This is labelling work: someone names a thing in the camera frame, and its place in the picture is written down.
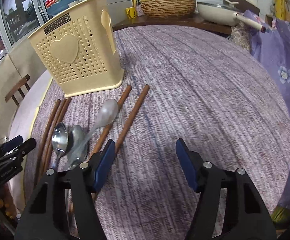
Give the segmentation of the left hand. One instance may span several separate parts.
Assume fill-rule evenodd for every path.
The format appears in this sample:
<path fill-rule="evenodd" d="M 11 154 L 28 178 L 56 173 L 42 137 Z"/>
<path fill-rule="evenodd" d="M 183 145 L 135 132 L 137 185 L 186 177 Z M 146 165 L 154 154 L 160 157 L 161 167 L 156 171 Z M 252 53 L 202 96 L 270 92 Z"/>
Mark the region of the left hand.
<path fill-rule="evenodd" d="M 17 215 L 17 210 L 14 205 L 13 197 L 9 190 L 8 183 L 5 183 L 0 187 L 0 209 L 5 209 L 5 214 L 10 219 L 15 219 Z"/>

